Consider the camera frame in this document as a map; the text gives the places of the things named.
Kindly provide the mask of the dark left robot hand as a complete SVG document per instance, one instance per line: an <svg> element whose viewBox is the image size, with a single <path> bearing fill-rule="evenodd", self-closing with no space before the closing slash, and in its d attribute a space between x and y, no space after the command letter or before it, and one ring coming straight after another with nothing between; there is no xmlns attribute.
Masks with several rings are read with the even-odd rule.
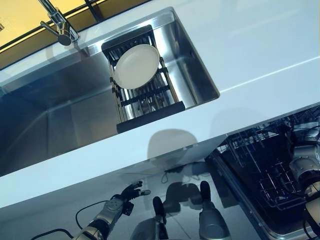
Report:
<svg viewBox="0 0 320 240"><path fill-rule="evenodd" d="M131 200L141 197L141 196L147 196L151 194L151 190L141 190L143 186L143 182L141 180L133 182L129 186L127 186L121 194L115 194L111 197L112 199L119 199L122 200L123 203L129 203Z"/></svg>

